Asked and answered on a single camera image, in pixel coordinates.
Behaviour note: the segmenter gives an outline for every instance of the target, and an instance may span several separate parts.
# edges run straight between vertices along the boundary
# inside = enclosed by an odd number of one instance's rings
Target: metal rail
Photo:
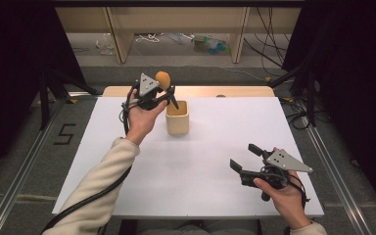
[[[18,194],[20,193],[21,189],[24,186],[24,183],[34,166],[35,160],[39,156],[43,144],[48,136],[48,133],[51,130],[51,127],[56,119],[61,107],[64,105],[64,100],[56,101],[54,106],[53,112],[51,114],[51,118],[48,121],[46,127],[42,130],[39,130],[37,137],[35,138],[32,147],[29,149],[28,154],[26,155],[23,164],[21,165],[20,169],[18,170],[17,175],[15,176],[14,180],[11,183],[11,186],[8,188],[7,192],[5,193],[2,201],[0,202],[0,230],[2,229],[6,218],[8,217],[11,209],[17,199]]]
[[[298,103],[301,107],[305,106],[302,101],[298,101]],[[306,117],[303,118],[303,122],[305,124],[308,124]],[[361,209],[356,203],[344,178],[335,165],[335,162],[329,154],[329,151],[326,148],[322,138],[320,137],[316,127],[312,127],[310,125],[307,131],[310,140],[312,141],[313,146],[315,147],[316,152],[321,159],[335,190],[337,191],[338,197],[340,198],[341,203],[348,214],[348,217],[352,223],[353,228],[355,229],[356,234],[372,234]]]

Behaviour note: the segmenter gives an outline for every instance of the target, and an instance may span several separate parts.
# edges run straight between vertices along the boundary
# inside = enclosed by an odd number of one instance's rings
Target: hand
[[[130,100],[135,99],[137,90],[133,90]],[[165,109],[167,101],[160,102],[154,109],[146,111],[140,107],[129,107],[129,131],[127,132],[127,140],[140,145],[145,136],[152,131],[157,116]]]
[[[298,175],[289,170],[290,175],[298,177]],[[290,179],[293,183],[301,186],[301,183],[294,177]],[[291,229],[298,229],[310,225],[310,220],[305,215],[302,206],[302,194],[298,189],[288,185],[283,189],[274,189],[262,179],[255,178],[256,186],[273,200],[274,207],[288,222]]]

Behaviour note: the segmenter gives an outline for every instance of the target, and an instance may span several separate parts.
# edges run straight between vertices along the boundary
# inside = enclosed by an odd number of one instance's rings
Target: white table
[[[259,171],[261,157],[249,143],[265,150],[274,146],[302,160],[277,98],[182,98],[190,110],[190,131],[172,136],[162,113],[141,145],[132,171],[123,183],[114,215],[122,218],[259,218],[279,215],[261,191],[241,185],[230,168],[233,159],[244,169]],[[118,120],[122,97],[99,98],[53,212],[85,173],[124,136]],[[310,217],[324,215],[306,173],[300,173],[310,202]]]

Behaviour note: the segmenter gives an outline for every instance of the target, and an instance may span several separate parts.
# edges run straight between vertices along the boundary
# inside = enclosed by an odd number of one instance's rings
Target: cream jacket sleeve
[[[116,139],[102,161],[92,168],[71,193],[62,207],[66,208],[106,189],[117,181],[139,155],[139,147],[125,139]],[[106,196],[74,211],[43,234],[97,234],[112,216],[118,198],[118,188]]]
[[[291,230],[291,235],[326,235],[325,228],[317,222],[306,227]]]

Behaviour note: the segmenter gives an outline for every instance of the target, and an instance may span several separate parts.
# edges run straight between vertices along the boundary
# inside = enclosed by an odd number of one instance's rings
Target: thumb
[[[266,193],[268,196],[271,198],[276,194],[276,189],[270,186],[266,181],[260,179],[260,178],[255,178],[253,182],[256,184],[256,186],[261,189],[264,193]]]
[[[166,108],[166,105],[167,105],[167,101],[163,100],[154,109],[152,109],[152,111],[156,115],[159,115]]]

